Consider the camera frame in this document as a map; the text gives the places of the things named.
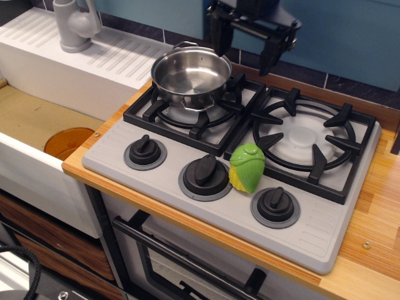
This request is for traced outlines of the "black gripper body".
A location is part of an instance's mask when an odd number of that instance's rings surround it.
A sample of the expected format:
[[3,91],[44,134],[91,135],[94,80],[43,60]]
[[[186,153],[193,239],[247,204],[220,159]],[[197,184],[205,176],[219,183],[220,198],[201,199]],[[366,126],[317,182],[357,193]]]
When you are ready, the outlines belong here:
[[271,35],[283,36],[289,30],[296,32],[302,26],[302,22],[287,12],[279,1],[212,1],[208,16],[214,10],[229,18],[234,30],[259,39],[267,39]]

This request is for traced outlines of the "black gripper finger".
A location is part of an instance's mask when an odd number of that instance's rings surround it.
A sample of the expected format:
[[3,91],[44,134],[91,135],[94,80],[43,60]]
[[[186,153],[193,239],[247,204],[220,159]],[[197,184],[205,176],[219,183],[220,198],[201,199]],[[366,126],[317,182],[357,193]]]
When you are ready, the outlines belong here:
[[213,49],[218,56],[223,56],[231,48],[234,29],[231,27],[231,20],[214,10],[209,13],[210,37]]
[[260,54],[259,75],[266,76],[286,51],[291,51],[297,41],[296,32],[289,30],[283,36],[271,35]]

